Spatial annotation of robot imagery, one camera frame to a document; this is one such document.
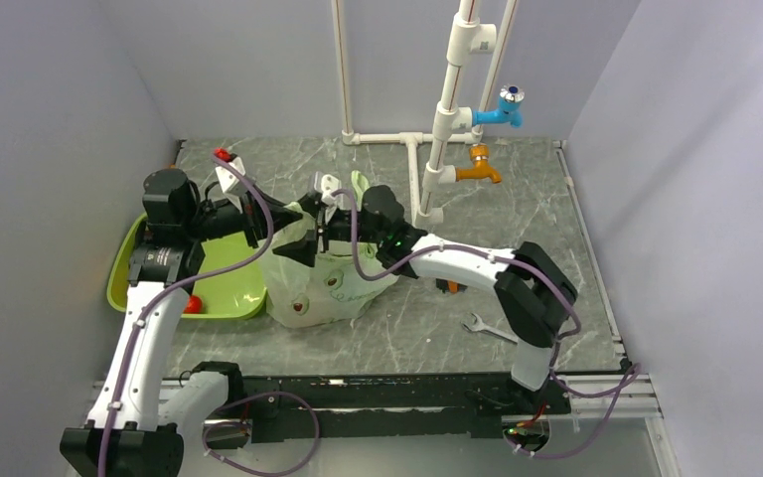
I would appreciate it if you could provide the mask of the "light green plastic bag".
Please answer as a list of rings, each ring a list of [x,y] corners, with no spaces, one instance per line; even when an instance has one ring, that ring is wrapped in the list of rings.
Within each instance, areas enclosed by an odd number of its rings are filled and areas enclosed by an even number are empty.
[[[372,300],[398,281],[389,274],[367,281],[367,275],[383,272],[376,258],[378,247],[372,243],[357,245],[354,261],[351,242],[332,242],[326,252],[319,251],[314,267],[306,267],[272,253],[274,247],[301,240],[315,227],[316,218],[306,216],[276,235],[275,243],[257,262],[267,289],[266,311],[287,328],[304,328],[357,319],[364,315]]]

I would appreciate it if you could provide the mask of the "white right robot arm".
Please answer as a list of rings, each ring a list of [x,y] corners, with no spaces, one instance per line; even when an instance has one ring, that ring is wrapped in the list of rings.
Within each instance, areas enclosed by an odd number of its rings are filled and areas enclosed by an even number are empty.
[[[525,241],[517,248],[489,248],[442,238],[409,223],[387,186],[360,195],[316,192],[300,201],[298,212],[311,223],[274,248],[281,258],[313,268],[333,254],[353,270],[346,282],[430,278],[494,295],[516,338],[509,402],[520,412],[544,402],[544,384],[565,335],[561,329],[578,317],[576,288],[541,246]]]

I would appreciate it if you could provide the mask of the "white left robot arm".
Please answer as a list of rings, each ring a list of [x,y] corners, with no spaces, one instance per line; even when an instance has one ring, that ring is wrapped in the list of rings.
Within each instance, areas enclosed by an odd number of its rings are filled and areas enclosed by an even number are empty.
[[[166,359],[202,268],[204,243],[245,233],[266,251],[296,214],[268,200],[239,159],[217,164],[226,199],[201,197],[187,174],[165,169],[144,181],[145,216],[128,257],[124,323],[107,377],[85,422],[63,432],[60,451],[80,476],[175,476],[206,419],[238,414],[250,400],[240,367],[203,362],[161,400]]]

